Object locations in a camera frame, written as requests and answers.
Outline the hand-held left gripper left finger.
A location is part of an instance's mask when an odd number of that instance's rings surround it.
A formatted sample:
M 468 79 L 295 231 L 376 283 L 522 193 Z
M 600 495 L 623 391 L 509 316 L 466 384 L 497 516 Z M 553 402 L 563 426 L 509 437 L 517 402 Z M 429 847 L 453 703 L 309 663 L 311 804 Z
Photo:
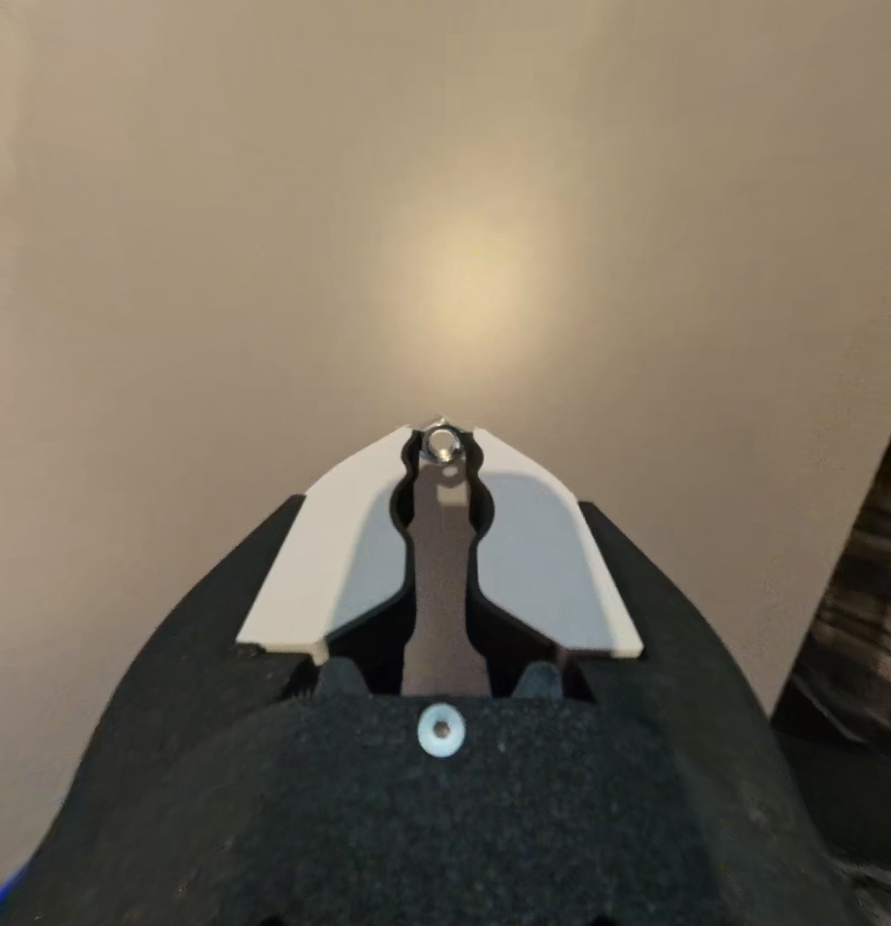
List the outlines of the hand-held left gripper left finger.
M 417 437 L 401 426 L 307 489 L 237 644 L 322 665 L 334 645 L 412 595 L 412 543 L 396 500 L 402 491 L 412 500 Z

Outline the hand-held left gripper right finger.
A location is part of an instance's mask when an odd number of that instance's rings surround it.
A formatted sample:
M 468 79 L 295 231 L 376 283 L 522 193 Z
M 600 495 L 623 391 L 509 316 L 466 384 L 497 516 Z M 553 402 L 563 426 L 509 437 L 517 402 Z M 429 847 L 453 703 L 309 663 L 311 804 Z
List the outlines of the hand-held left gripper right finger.
M 636 659 L 644 643 L 575 494 L 482 427 L 469 437 L 479 524 L 468 604 L 525 642 L 570 656 Z

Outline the silver hex nut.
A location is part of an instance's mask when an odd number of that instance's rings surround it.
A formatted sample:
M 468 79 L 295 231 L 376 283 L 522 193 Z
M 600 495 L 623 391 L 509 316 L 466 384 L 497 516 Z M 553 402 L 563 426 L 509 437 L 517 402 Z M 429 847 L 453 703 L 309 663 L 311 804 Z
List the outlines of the silver hex nut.
M 419 455 L 425 462 L 447 468 L 464 454 L 463 432 L 450 419 L 439 417 L 420 429 Z

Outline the person's plaid shirt torso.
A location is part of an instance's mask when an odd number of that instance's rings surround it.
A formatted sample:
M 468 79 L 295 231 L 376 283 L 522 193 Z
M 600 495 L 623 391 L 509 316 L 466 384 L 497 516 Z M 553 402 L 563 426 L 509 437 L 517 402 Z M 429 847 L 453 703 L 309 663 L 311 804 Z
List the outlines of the person's plaid shirt torso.
M 771 725 L 841 868 L 891 891 L 891 439 Z

